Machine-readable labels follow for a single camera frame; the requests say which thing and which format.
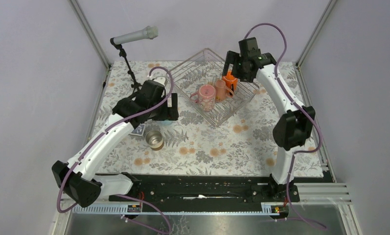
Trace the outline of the orange mug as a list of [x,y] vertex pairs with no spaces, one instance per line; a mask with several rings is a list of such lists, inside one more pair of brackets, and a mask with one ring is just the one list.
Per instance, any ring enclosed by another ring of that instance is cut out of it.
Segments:
[[225,81],[226,86],[233,92],[236,91],[238,79],[234,77],[231,70],[229,70],[226,75],[222,76],[222,80]]

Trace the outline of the pink textured mug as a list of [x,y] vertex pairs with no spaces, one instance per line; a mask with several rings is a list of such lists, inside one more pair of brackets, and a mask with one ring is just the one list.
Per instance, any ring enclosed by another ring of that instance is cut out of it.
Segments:
[[233,97],[234,95],[234,91],[227,87],[225,81],[223,80],[217,80],[214,84],[214,87],[216,89],[216,102],[222,102],[227,98]]

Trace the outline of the cream brown-banded cup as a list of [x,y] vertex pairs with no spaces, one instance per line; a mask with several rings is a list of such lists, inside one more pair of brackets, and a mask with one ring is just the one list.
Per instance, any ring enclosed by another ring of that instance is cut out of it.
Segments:
[[146,133],[145,140],[153,151],[159,151],[164,146],[164,139],[160,131],[151,130]]

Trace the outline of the light blue mug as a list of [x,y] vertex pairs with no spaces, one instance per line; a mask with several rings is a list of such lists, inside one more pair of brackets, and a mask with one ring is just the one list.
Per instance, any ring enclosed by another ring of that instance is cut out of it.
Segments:
[[159,124],[162,126],[169,126],[169,125],[173,124],[173,121],[164,120],[164,121],[160,121]]

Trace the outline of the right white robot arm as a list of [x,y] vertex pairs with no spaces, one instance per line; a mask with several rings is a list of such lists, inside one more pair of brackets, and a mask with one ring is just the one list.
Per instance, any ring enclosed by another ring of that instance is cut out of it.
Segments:
[[279,120],[273,128],[273,138],[278,151],[270,174],[268,195],[279,202],[293,187],[293,153],[310,138],[316,112],[294,96],[279,73],[276,60],[270,53],[261,53],[255,37],[243,39],[238,44],[239,52],[227,52],[222,74],[230,73],[241,82],[257,80],[275,104]]

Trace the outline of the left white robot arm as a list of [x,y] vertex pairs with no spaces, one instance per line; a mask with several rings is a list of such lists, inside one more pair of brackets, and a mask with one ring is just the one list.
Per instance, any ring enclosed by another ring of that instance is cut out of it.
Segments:
[[148,120],[177,120],[177,94],[166,91],[166,78],[146,80],[139,91],[117,102],[103,127],[67,162],[56,161],[51,170],[60,189],[83,208],[98,198],[120,194],[127,201],[139,195],[138,186],[123,173],[97,175],[112,150]]

